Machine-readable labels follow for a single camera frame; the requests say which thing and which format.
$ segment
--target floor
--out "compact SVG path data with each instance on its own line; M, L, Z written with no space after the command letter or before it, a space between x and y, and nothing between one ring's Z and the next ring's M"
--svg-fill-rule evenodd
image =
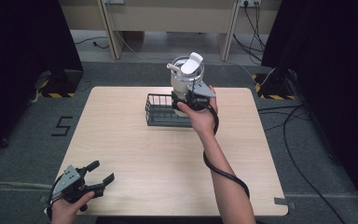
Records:
M212 68L211 78L219 79L227 87L253 88L249 78L259 67L257 60L251 58L241 47L233 42L227 62L219 56L216 35L182 33L146 33L143 44L129 42L122 57L113 60L107 47L105 33L102 31L71 31L80 59L84 66L84 76L74 98L39 99L30 106L19 120L11 134L8 148L0 150L0 223L48 223L42 213L44 196L50 189L62 158L76 129L76 123L90 94L92 86L133 85L140 70L155 71L156 75L142 79L137 85L150 85L165 75L160 72L160 64L170 63L174 58L189 55L195 51L204 57L204 63ZM251 35L238 35L240 42L252 43ZM268 36L262 35L264 43ZM257 108L282 105L295 105L298 101L261 100L255 96ZM319 195L301 177L287 155L282 140L282 122L290 113L289 109L260 112L268 145L274 159L282 189L289 204L289 214L285 217L261 217L265 223L341 223ZM315 128L311 125L305 109L288 123L287 139L293 156L309 178L310 182L340 213L346 223L358 223L358 193L342 167L337 166L328 156ZM68 136L52 137L57 132L57 120L61 116L68 119ZM142 223L142 221L117 220L115 223ZM80 216L76 223L95 223L95 217Z
M109 48L101 49L93 45L93 42L96 42L103 48L108 46L105 31L76 30L71 33L75 43L78 43L76 47L82 62L161 63L171 62L178 56L189 55L194 51L204 58L205 63L209 64L260 65L260 61L244 52L234 39L231 43L228 60L222 62L216 34L146 32L144 43L128 42L120 59L114 60ZM261 35L260 38L263 43L266 43L268 36ZM238 39L246 46L261 49L258 42L252 42L252 35L238 35ZM259 58L262 57L262 53L258 51L255 51L255 55Z

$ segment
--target cable on floor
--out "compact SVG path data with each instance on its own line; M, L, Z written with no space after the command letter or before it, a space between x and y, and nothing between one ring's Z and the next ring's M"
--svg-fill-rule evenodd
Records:
M106 47L102 47L102 46L100 46L99 44L97 44L97 42L92 42L92 44L94 45L94 47L98 47L98 48L100 48L100 49L107 49L107 48L109 48L109 45L108 46L106 46Z
M260 21L260 5L258 2L255 2L255 26L251 20L251 18L249 17L249 14L248 14L248 11L247 11L247 7L248 7L248 1L245 1L244 2L244 11L245 11L245 14L246 14L246 17L248 18L248 21L250 22L251 24L251 27L252 27L252 30L254 31L254 35L253 35L253 38L252 38L252 41L251 41L251 45L250 47L247 47L246 45L242 44L238 38L233 35L234 39L237 41L237 43L240 45L240 47L249 54L249 58L251 60L251 62L255 63L255 64L260 64L260 63L257 63L253 60L253 58L257 59L258 61L262 61L259 57L257 57L255 54L252 53L252 50L256 50L256 51L259 51L259 52L264 52L264 48L265 48L265 44L263 42L263 40L261 39L260 37L260 33L259 33L259 21ZM260 44L260 47L261 47L261 50L259 49L253 49L252 48L252 45L255 41L255 39L258 41L258 43Z
M293 114L301 107L302 105L297 106L286 118L286 120L283 123L283 141L284 141L284 145L286 147L286 151L290 157L290 160L292 161L293 165L296 167L298 173L303 177L303 179L310 185L310 187L319 195L319 197L327 204L327 206L330 207L330 209L333 211L333 213L336 215L336 217L339 219L339 221L341 221L341 223L345 224L345 221L342 219L342 217L339 215L339 213L337 212L337 210L330 204L329 201L327 201L325 199L325 197L322 195L322 193L317 190L311 183L310 181L305 177L305 175L302 173L302 171L299 169L295 159L293 158L292 152L290 150L290 147L287 143L287 137L286 137L286 124L287 121L289 121L289 119L293 116Z
M12 189L51 189L51 185L22 182L0 182L0 187L9 187Z
M84 43L84 42L92 40L92 39L102 39L102 38L107 38L107 37L106 36L94 36L94 37L91 37L91 38L84 39L84 40L82 40L80 42L76 42L75 44L78 45L78 44Z
M269 112L260 112L258 113L259 115L263 115L263 114L279 114L279 115L289 115L289 113L284 113L284 112L278 112L278 111L269 111ZM292 115L295 119L302 119L302 120L311 120L310 118L302 118L301 115L308 115L308 112L304 112L301 114L297 114L297 115Z
M118 31L116 31L116 33L117 33L118 37L121 39L121 41L123 42L123 44L124 44L131 52L134 53L135 58L137 58L137 59L142 59L142 60L151 60L151 59L173 60L173 59L174 59L173 57L172 57L172 58L159 58L159 57L143 58L143 57L139 57L139 56L137 55L137 53L135 52L135 50L133 50L133 49L127 44L127 42L126 42L126 41L124 40L124 38L120 35L120 33L119 33ZM213 62L213 61L208 61L208 60L204 60L204 61L205 61L205 62L209 62L209 63L221 63L221 62ZM275 70L275 68L272 68L272 69L268 72L268 74L267 74L266 78L264 79L263 83L258 84L258 83L253 79L252 74L250 74L249 71L248 71L244 66L242 66L242 65L240 65L240 64L238 64L238 63L230 62L230 61L225 61L225 62L223 62L223 63L231 63L231 64L235 64L235 65L241 67L243 70L245 70L246 74L249 75L249 77L251 77L251 79L252 79L252 81L254 82L254 84L255 84L255 85L258 85L258 86L263 86L263 85L266 83L266 81L268 80L268 78L270 77L270 75L272 74L272 72Z

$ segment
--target power cord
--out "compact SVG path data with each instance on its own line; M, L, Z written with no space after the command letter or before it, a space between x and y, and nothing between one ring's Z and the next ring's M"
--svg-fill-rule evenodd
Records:
M284 112L278 112L278 111L270 111L270 112L260 112L258 113L259 115L263 115L263 114L279 114L279 115L289 115L289 113L284 113ZM310 118L303 118L301 117L301 115L305 115L308 114L307 112L298 114L298 115L293 115L293 119L302 119L302 120L311 120Z
M298 105L286 118L286 120L283 123L283 141L284 141L284 145L286 147L286 151L290 157L290 160L292 161L293 165L296 167L298 173L304 178L304 180L310 185L310 187L319 195L319 197L327 204L327 206L330 207L330 209L333 211L333 213L336 215L336 217L339 219L339 221L341 221L341 223L345 224L345 221L342 219L342 217L339 215L339 213L337 212L337 210L330 204L329 201L327 201L325 199L325 197L322 195L322 193L317 190L311 183L310 181L305 177L305 175L302 173L302 171L299 169L295 159L293 158L292 152L290 150L290 147L287 143L287 137L286 137L286 124L287 121L289 121L289 119L293 116L293 114L301 107L302 105Z
M252 53L252 50L256 50L256 51L259 51L259 52L264 52L264 47L265 47L265 44L263 43L261 37L260 37L260 34L259 34L259 31L258 31L258 23L259 23L259 20L260 20L260 5L258 2L255 2L255 18L256 18L256 24L255 24L255 27L254 27L254 24L252 23L252 20L250 19L249 17L249 14L248 14L248 11L247 11L247 7L249 5L249 2L248 1L245 1L244 2L244 10L245 10L245 14L246 14L246 17L248 18L251 26L252 26L252 30L254 31L254 35L253 35L253 38L252 38L252 41L251 41L251 45L250 47L247 47L246 45L242 44L238 38L234 36L234 39L237 41L237 43L240 45L240 47L249 54L249 58L250 60L255 63L255 64L260 64L261 63L261 59L259 57L257 57L255 54ZM260 44L260 47L261 47L261 50L259 49L253 49L252 48L252 45L255 41L255 39L259 42ZM253 60L253 58L257 59L260 63L257 63Z
M303 119L303 118L300 117L300 115L303 115L303 114L305 114L305 113L299 114L299 115L297 115L295 118L291 118L291 119L289 119L289 120L292 120L292 119ZM281 127L281 126L283 126L283 124L284 124L284 123L275 125L275 126L270 127L270 128L267 128L267 129L264 130L264 132L268 132L268 131L271 131L272 129L276 129L276 128L278 128L278 127Z
M0 188L50 190L51 185L22 182L0 182Z
M54 191L55 187L57 186L58 182L60 182L61 178L62 178L62 175L60 175L57 178L57 180L54 182L50 192L48 193L48 198L45 201L46 214L48 215L48 218L50 220L52 219L52 206L55 203L52 201L53 191Z
M195 95L195 93L194 93L194 92L195 92L195 91L194 91L194 89L195 89L195 84L196 84L196 80L194 79L194 80L193 80L193 87L192 87L192 91L191 91L191 95L192 95L193 100L196 100L196 99L197 99L197 98L196 98L196 95ZM213 106L211 106L211 105L209 105L209 104L206 105L206 104L203 104L203 103L199 103L199 105L201 105L201 106L204 107L205 109L209 110L209 112L211 112L211 114L212 114L212 116L213 116L213 119L214 119L213 133L216 134L216 133L217 133L217 129L218 129L218 127L219 127L219 117L217 116L216 111L214 110ZM239 178L237 178L235 175L231 175L231 174L229 174L229 173L227 173L227 172L224 172L224 171L222 171L222 170L216 168L215 166L213 166L213 165L209 162L209 160L208 160L208 158L207 158L207 156L206 156L206 154L205 154L205 151L203 151L203 160L204 160L204 162L205 162L205 165L206 165L209 169L211 169L211 170L214 171L215 173L217 173L217 174L219 174L219 175L221 175L221 176L224 176L224 177L226 177L226 178L228 178L228 179L231 179L232 181L234 181L234 182L236 182L237 184L239 184L239 185L245 190L245 193L246 193L246 195L248 196L248 198L250 198L250 192L249 192L248 186L247 186L242 180L240 180Z
M123 44L130 50L134 53L135 55L135 58L138 58L138 59L142 59L142 60L151 60L151 59L161 59L161 60L173 60L174 58L159 58L159 57L148 57L148 58L143 58L143 57L139 57L135 50L133 50L128 44L127 42L124 40L124 38L120 35L120 33L118 31L116 31L117 33L117 36L121 39L121 41L123 42ZM209 62L209 63L221 63L221 62L213 62L213 61L208 61L208 60L204 60L205 62ZM258 86L263 86L267 79L269 78L269 76L272 74L272 72L275 70L275 68L272 68L272 70L270 70L266 76L266 78L264 79L263 83L261 84L258 84L252 77L252 74L249 73L249 71L243 66L243 65L240 65L238 63L234 63L234 62L230 62L230 61L225 61L224 63L231 63L231 64L235 64L239 67L241 67L243 70L245 70L246 74L249 75L249 77L251 77L252 81L254 82L255 85L258 85Z
M102 39L102 38L107 38L107 37L106 36L94 36L92 38L87 38L87 39L84 39L84 40L82 40L80 42L76 42L75 44L78 45L78 44L84 43L84 42L92 40L92 39Z
M264 111L264 110L273 110L273 109L284 109L284 108L295 108L301 105L284 105L284 106L275 106L275 107L269 107L269 108L261 108L257 109L257 111Z
M106 46L106 47L101 47L99 44L97 44L97 42L92 42L92 44L94 45L94 47L98 47L98 48L100 48L100 49L107 49L107 48L109 48L109 45L108 46Z

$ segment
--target yellow and black tape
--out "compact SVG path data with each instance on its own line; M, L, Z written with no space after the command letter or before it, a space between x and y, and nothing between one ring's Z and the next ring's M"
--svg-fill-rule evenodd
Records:
M70 90L72 88L67 88L65 86L55 86L53 82L49 82L47 79L43 82L39 94L39 97L50 97L50 98L62 98L62 97L74 97L75 90Z
M257 96L262 99L273 99L273 100L295 100L295 96L290 93L289 90L285 91L271 91L268 90L268 88L264 88L264 86L260 86L260 83L257 82L258 78L257 75L252 75L252 78L255 81L255 91L257 93Z

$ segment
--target wire basket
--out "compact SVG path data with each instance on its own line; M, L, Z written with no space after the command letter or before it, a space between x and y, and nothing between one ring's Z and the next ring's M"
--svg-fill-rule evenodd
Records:
M190 128L190 118L178 116L172 109L169 94L147 94L145 106L147 126Z

